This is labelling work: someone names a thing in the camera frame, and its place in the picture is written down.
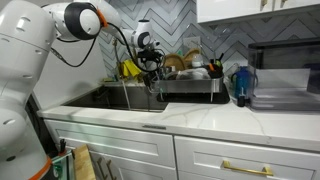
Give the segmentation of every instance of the upper cabinet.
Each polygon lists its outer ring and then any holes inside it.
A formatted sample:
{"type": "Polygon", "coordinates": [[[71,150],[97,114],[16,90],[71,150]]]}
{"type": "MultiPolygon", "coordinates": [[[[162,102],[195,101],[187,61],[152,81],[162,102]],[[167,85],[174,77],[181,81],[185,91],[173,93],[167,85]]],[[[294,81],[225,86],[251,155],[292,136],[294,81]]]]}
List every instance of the upper cabinet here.
{"type": "Polygon", "coordinates": [[[285,10],[320,4],[319,0],[275,0],[274,10],[285,10]]]}
{"type": "Polygon", "coordinates": [[[273,0],[198,0],[198,23],[271,12],[273,0]]]}
{"type": "Polygon", "coordinates": [[[312,5],[320,5],[320,0],[198,0],[197,21],[217,22],[282,10],[294,12],[312,5]]]}

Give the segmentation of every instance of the white countertop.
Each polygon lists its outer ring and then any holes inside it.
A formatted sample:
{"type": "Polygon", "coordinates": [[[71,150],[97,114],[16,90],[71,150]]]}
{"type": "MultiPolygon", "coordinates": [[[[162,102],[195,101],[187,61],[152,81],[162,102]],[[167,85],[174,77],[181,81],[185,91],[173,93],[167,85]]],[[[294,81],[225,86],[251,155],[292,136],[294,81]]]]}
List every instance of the white countertop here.
{"type": "Polygon", "coordinates": [[[45,119],[320,152],[320,114],[258,113],[225,105],[169,103],[162,113],[58,106],[45,119]],[[144,125],[163,126],[149,129],[144,125]]]}

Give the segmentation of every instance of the wall outlet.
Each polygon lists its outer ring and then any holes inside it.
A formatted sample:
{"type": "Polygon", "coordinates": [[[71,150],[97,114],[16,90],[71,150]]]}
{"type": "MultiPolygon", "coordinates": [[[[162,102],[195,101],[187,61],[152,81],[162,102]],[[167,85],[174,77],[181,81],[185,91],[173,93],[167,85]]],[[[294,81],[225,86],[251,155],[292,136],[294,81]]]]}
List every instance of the wall outlet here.
{"type": "Polygon", "coordinates": [[[183,45],[188,47],[189,49],[200,48],[201,38],[200,36],[183,38],[183,45]]]}

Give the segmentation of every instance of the drawer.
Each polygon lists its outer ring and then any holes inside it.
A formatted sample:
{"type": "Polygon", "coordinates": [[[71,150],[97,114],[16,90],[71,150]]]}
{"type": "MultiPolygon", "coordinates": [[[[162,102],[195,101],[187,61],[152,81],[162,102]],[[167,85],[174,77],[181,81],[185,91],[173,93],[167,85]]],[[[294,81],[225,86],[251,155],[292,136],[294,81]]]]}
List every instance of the drawer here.
{"type": "Polygon", "coordinates": [[[55,143],[65,139],[67,146],[87,144],[91,151],[175,167],[171,135],[55,120],[45,123],[55,143]]]}
{"type": "Polygon", "coordinates": [[[179,171],[225,180],[320,179],[319,154],[186,137],[175,137],[175,143],[179,171]],[[224,161],[244,170],[270,168],[273,176],[231,170],[224,161]]]}
{"type": "Polygon", "coordinates": [[[223,180],[179,171],[179,180],[223,180]]]}
{"type": "Polygon", "coordinates": [[[96,175],[102,180],[177,180],[175,168],[95,152],[90,156],[96,175]]]}

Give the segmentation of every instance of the sink basin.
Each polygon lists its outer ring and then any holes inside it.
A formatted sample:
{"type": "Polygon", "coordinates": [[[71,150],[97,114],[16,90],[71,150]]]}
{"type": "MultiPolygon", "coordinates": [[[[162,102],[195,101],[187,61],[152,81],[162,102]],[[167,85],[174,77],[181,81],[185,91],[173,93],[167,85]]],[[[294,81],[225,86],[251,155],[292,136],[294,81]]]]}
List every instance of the sink basin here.
{"type": "Polygon", "coordinates": [[[126,91],[129,106],[123,86],[102,86],[63,105],[143,112],[162,112],[168,105],[158,102],[157,94],[150,93],[145,86],[128,86],[126,91]]]}

